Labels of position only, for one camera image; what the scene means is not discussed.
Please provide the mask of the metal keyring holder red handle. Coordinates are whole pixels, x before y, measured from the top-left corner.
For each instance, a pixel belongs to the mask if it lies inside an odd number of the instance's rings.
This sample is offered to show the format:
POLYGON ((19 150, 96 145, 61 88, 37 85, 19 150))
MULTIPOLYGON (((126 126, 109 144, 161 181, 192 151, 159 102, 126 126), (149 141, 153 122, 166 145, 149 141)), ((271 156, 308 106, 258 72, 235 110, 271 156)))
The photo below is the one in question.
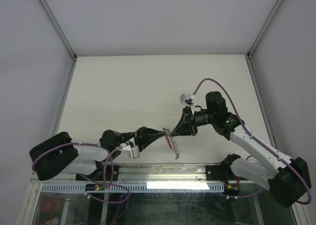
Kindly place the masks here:
POLYGON ((168 143, 169 148, 173 151, 175 154, 175 160, 177 160, 180 157, 180 152, 177 148, 176 142, 174 141, 173 137, 171 136, 171 131, 168 128, 163 128, 165 132, 165 138, 168 143))

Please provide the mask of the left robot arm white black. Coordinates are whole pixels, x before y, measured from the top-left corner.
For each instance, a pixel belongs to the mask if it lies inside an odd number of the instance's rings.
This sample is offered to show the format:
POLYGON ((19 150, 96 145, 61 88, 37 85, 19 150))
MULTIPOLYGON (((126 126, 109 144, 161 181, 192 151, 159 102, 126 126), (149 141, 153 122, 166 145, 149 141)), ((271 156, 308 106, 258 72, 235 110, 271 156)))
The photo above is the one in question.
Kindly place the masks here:
POLYGON ((61 132, 30 150, 32 170, 41 181, 59 174, 83 174, 97 180, 104 172, 100 163, 124 151, 132 159, 139 158, 147 146, 165 135, 164 131, 147 127, 126 133, 106 130, 94 144, 73 142, 68 132, 61 132))

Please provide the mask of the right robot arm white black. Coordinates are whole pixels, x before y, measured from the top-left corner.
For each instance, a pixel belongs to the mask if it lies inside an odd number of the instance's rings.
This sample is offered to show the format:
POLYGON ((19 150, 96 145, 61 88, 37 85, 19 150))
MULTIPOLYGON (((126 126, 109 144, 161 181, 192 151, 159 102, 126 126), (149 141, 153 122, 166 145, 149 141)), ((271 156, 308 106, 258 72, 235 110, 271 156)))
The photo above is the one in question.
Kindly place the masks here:
POLYGON ((180 96, 185 105, 182 116, 171 136, 195 136, 198 127, 211 125, 217 134, 247 151, 254 159, 251 163, 237 154, 229 154, 221 162, 219 180, 227 182, 234 176, 245 178, 266 189, 273 199, 285 208, 300 198, 311 196, 311 179, 305 160, 283 154, 261 141, 236 114, 229 112, 226 101, 218 91, 205 96, 206 108, 195 111, 195 95, 180 96))

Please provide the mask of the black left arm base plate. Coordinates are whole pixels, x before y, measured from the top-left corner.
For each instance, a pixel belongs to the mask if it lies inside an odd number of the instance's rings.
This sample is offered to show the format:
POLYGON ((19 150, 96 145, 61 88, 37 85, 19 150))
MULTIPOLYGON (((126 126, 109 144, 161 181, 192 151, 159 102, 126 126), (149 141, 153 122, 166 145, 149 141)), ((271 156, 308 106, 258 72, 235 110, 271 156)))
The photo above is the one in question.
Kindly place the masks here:
MULTIPOLYGON (((107 166, 106 168, 106 180, 109 181, 111 179, 111 174, 113 171, 113 181, 118 180, 119 176, 119 169, 120 166, 114 165, 114 169, 112 170, 111 165, 107 166)), ((97 169, 91 173, 90 175, 87 175, 86 177, 89 179, 92 179, 93 181, 103 181, 103 170, 104 166, 103 164, 97 164, 97 169)), ((80 174, 76 174, 76 181, 86 181, 84 177, 82 177, 80 174)))

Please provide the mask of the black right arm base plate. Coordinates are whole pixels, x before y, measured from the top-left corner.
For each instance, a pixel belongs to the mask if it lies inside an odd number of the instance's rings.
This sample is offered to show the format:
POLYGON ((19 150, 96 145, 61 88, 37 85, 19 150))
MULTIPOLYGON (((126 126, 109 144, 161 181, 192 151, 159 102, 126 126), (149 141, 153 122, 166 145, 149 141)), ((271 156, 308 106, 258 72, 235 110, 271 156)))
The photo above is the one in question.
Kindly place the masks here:
POLYGON ((237 179, 230 167, 223 165, 206 165, 205 175, 207 181, 221 181, 226 184, 237 179))

